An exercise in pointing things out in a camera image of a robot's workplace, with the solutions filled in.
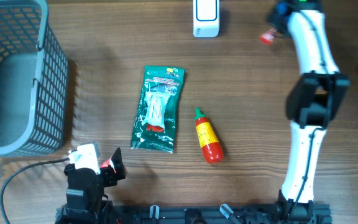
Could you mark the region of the white barcode scanner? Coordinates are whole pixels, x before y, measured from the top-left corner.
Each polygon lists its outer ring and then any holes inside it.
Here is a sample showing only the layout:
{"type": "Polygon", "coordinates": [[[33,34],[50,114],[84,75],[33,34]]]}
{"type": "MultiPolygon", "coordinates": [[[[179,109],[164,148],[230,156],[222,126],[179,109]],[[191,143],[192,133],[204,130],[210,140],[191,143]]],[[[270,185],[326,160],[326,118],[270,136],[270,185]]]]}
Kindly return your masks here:
{"type": "Polygon", "coordinates": [[[193,36],[213,38],[219,34],[219,0],[193,0],[193,36]]]}

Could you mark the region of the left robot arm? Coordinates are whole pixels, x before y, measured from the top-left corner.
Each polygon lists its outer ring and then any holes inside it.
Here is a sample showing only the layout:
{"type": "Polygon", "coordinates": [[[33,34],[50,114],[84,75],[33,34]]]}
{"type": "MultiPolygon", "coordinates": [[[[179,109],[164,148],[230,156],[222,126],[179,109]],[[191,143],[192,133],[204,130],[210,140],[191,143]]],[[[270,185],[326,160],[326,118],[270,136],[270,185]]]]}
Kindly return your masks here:
{"type": "Polygon", "coordinates": [[[117,185],[126,178],[121,149],[100,167],[96,174],[90,168],[76,169],[67,165],[67,203],[57,209],[55,224],[103,223],[121,224],[122,218],[115,211],[112,201],[104,193],[105,188],[117,185]]]}

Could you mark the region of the green 3M glove package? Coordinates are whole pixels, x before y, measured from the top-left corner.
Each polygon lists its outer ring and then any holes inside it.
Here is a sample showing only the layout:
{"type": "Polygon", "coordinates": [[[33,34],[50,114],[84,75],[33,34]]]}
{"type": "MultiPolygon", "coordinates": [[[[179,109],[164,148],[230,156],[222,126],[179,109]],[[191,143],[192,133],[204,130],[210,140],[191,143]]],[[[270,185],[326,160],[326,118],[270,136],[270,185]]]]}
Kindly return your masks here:
{"type": "Polygon", "coordinates": [[[177,112],[185,77],[185,69],[161,65],[146,65],[140,90],[139,103],[131,136],[131,149],[172,153],[177,131],[177,112]],[[146,116],[145,93],[159,91],[171,94],[165,110],[165,128],[142,125],[146,116]]]}

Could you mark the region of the red chili sauce bottle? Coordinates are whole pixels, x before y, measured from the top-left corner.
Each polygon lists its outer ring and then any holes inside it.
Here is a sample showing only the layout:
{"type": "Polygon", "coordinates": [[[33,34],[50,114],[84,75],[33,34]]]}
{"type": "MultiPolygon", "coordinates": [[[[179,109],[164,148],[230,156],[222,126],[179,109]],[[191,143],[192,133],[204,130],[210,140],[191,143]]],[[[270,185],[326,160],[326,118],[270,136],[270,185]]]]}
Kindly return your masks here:
{"type": "Polygon", "coordinates": [[[195,124],[202,155],[208,164],[224,159],[224,152],[208,117],[195,108],[195,124]]]}

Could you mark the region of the light green wipes packet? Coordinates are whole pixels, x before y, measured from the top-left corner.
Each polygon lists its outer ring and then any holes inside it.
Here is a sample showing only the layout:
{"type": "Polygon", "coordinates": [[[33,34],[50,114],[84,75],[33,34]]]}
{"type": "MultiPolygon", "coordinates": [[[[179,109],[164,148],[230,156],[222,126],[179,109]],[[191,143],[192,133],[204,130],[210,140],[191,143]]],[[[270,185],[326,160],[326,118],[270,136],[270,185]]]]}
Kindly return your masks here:
{"type": "Polygon", "coordinates": [[[148,91],[145,93],[147,102],[147,112],[142,121],[142,125],[150,124],[151,126],[159,126],[165,128],[165,110],[167,103],[171,98],[171,94],[159,91],[148,91]]]}

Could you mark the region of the grey plastic mesh basket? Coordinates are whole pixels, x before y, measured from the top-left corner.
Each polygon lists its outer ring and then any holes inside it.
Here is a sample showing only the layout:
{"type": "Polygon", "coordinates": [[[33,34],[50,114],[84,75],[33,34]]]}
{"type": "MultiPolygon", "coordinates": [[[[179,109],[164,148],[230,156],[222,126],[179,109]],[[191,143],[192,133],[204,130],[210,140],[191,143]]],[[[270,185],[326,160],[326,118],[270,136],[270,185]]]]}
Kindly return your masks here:
{"type": "Polygon", "coordinates": [[[0,1],[0,157],[62,146],[69,69],[48,16],[46,1],[0,1]]]}

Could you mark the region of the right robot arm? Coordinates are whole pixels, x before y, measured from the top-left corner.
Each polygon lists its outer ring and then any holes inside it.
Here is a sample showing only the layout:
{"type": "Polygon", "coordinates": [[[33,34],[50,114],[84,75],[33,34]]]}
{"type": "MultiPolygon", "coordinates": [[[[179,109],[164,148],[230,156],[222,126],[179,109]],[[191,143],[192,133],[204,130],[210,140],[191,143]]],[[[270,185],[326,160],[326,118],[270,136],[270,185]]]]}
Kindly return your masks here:
{"type": "Polygon", "coordinates": [[[313,186],[319,150],[350,80],[333,59],[321,1],[277,1],[267,21],[273,33],[291,37],[300,69],[285,107],[291,149],[276,215],[286,223],[309,223],[317,217],[313,186]]]}

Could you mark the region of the small red sachet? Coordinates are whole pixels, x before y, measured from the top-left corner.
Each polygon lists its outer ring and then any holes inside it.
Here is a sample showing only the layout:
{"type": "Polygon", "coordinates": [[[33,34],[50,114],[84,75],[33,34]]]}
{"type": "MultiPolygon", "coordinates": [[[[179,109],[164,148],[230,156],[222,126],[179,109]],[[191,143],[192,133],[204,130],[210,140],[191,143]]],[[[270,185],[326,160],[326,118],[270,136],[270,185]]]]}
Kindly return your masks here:
{"type": "Polygon", "coordinates": [[[100,166],[100,169],[108,168],[109,170],[113,171],[116,174],[116,169],[114,165],[114,161],[112,157],[110,157],[108,160],[104,161],[100,166]]]}

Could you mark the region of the small red box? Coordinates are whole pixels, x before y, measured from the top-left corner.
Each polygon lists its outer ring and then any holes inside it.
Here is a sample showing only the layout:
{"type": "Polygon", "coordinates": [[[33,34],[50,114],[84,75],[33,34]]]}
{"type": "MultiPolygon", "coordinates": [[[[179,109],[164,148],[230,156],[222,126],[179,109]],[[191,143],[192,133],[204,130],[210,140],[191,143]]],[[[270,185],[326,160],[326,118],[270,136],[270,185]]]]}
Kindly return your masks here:
{"type": "Polygon", "coordinates": [[[276,28],[271,28],[268,31],[259,35],[259,40],[265,45],[271,45],[274,40],[277,38],[278,30],[276,28]]]}

